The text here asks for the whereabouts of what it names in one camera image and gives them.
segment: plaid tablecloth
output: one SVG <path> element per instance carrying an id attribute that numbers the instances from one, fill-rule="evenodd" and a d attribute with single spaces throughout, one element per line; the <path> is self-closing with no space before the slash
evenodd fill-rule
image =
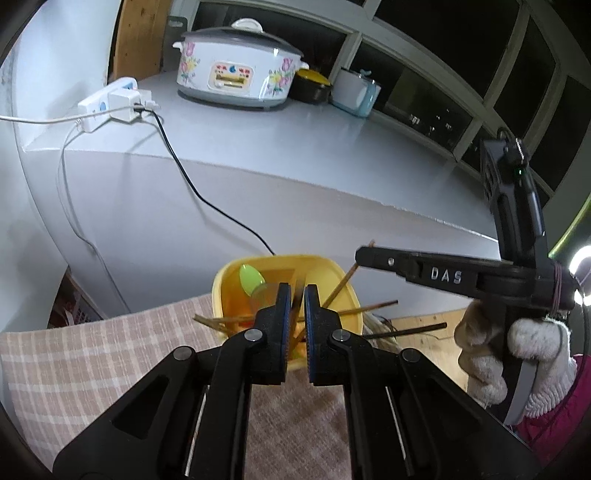
<path id="1" fill-rule="evenodd" d="M 25 439 L 49 468 L 58 452 L 179 345 L 219 340 L 195 323 L 210 296 L 61 329 L 0 335 L 0 359 Z M 340 387 L 314 388 L 306 370 L 252 389 L 246 478 L 350 478 Z"/>

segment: hand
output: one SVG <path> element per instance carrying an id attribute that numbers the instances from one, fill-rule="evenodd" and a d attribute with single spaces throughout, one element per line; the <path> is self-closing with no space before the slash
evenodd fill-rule
<path id="1" fill-rule="evenodd" d="M 487 319 L 473 301 L 456 327 L 454 339 L 462 348 L 457 362 L 468 374 L 468 394 L 483 407 L 501 403 L 507 395 L 501 360 L 489 344 L 501 327 Z M 577 364 L 570 356 L 570 332 L 551 319 L 520 319 L 509 329 L 507 345 L 517 358 L 537 360 L 534 386 L 525 416 L 537 418 L 556 407 L 574 382 Z"/>

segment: electric kettle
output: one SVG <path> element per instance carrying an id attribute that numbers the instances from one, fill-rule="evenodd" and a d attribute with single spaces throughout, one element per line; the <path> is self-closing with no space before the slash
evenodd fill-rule
<path id="1" fill-rule="evenodd" d="M 357 73 L 341 69 L 333 85 L 332 104 L 351 115 L 368 117 L 382 89 L 369 75 L 366 70 Z"/>

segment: white cable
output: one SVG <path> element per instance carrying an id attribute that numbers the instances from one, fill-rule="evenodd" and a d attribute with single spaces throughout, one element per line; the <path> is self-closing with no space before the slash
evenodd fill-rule
<path id="1" fill-rule="evenodd" d="M 109 115 L 112 112 L 118 112 L 120 110 L 126 110 L 128 108 L 134 108 L 134 107 L 132 105 L 126 105 L 126 106 L 122 106 L 119 108 L 112 108 L 110 110 L 104 110 L 102 112 L 83 113 L 80 115 L 62 116 L 60 118 L 48 118 L 45 120 L 37 120 L 37 119 L 31 119 L 31 118 L 19 118 L 17 116 L 0 115 L 0 120 L 4 120 L 6 122 L 16 122 L 18 124 L 51 125 L 51 124 L 60 124 L 62 122 L 73 122 L 76 120 L 82 120 L 83 118 L 90 118 L 91 116 Z"/>
<path id="2" fill-rule="evenodd" d="M 123 304 L 125 310 L 127 313 L 131 313 L 131 309 L 129 308 L 129 306 L 127 305 L 127 302 L 125 301 L 125 299 L 123 298 L 123 295 L 121 294 L 121 291 L 119 290 L 119 288 L 117 287 L 117 283 L 115 283 L 115 279 L 113 278 L 113 275 L 111 275 L 111 272 L 109 271 L 109 268 L 107 267 L 105 260 L 103 259 L 102 255 L 99 252 L 99 249 L 87 238 L 85 238 L 80 231 L 75 227 L 74 222 L 72 221 L 72 218 L 70 217 L 67 209 L 66 209 L 66 205 L 64 203 L 63 198 L 61 197 L 61 188 L 60 188 L 60 170 L 63 171 L 63 178 L 64 178 L 64 188 L 66 190 L 66 193 L 68 192 L 68 182 L 67 182 L 67 178 L 66 178 L 66 164 L 65 164 L 65 156 L 66 156 L 66 147 L 68 145 L 68 140 L 70 138 L 70 135 L 72 134 L 72 132 L 76 129 L 78 129 L 79 127 L 79 122 L 76 122 L 72 128 L 70 129 L 70 131 L 68 132 L 68 134 L 66 135 L 66 139 L 64 140 L 64 144 L 60 150 L 60 161 L 58 163 L 57 166 L 57 172 L 56 172 L 56 189 L 57 189 L 57 197 L 60 199 L 60 203 L 61 203 L 61 209 L 64 212 L 64 215 L 66 216 L 66 219 L 68 220 L 68 223 L 70 224 L 70 227 L 72 229 L 72 231 L 74 232 L 74 234 L 80 239 L 82 240 L 86 245 L 88 245 L 93 252 L 96 254 L 97 258 L 99 259 L 103 269 L 105 270 L 105 273 L 107 275 L 107 277 L 109 278 L 109 281 L 111 282 L 111 285 L 113 286 L 113 289 L 115 290 L 115 293 L 117 294 L 117 296 L 119 297 L 119 300 L 121 301 L 121 303 Z"/>

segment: small black pot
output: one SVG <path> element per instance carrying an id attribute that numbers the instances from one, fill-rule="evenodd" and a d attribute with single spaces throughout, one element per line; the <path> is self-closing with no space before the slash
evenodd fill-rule
<path id="1" fill-rule="evenodd" d="M 294 75 L 287 96 L 300 102 L 320 105 L 329 101 L 331 91 L 332 85 L 324 85 L 313 80 L 305 79 L 299 75 Z"/>

